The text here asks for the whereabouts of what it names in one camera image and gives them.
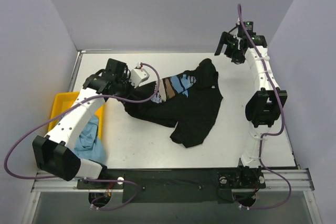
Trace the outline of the black t shirt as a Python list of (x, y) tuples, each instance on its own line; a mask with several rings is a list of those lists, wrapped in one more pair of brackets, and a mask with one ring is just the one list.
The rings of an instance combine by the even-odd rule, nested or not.
[(130, 116), (174, 128), (171, 140), (186, 148), (201, 145), (214, 126), (222, 102), (218, 72), (210, 59), (135, 89), (124, 103)]

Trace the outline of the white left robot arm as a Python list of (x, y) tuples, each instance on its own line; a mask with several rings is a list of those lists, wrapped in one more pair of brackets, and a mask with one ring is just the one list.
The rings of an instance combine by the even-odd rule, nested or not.
[(124, 62), (109, 59), (105, 69), (90, 75), (83, 83), (71, 110), (45, 135), (33, 140), (39, 169), (66, 181), (88, 178), (95, 188), (103, 188), (108, 175), (97, 162), (79, 158), (74, 152), (76, 139), (108, 95), (126, 97), (138, 82), (136, 70)]

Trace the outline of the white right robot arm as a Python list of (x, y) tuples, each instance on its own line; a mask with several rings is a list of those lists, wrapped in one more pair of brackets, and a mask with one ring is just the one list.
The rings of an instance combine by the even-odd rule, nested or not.
[(222, 32), (215, 55), (223, 52), (235, 64), (248, 63), (252, 72), (255, 93), (245, 106), (249, 122), (248, 138), (238, 167), (219, 172), (220, 188), (259, 189), (265, 187), (260, 157), (263, 143), (274, 123), (281, 115), (287, 92), (276, 83), (269, 63), (264, 36), (255, 33), (248, 38), (241, 32)]

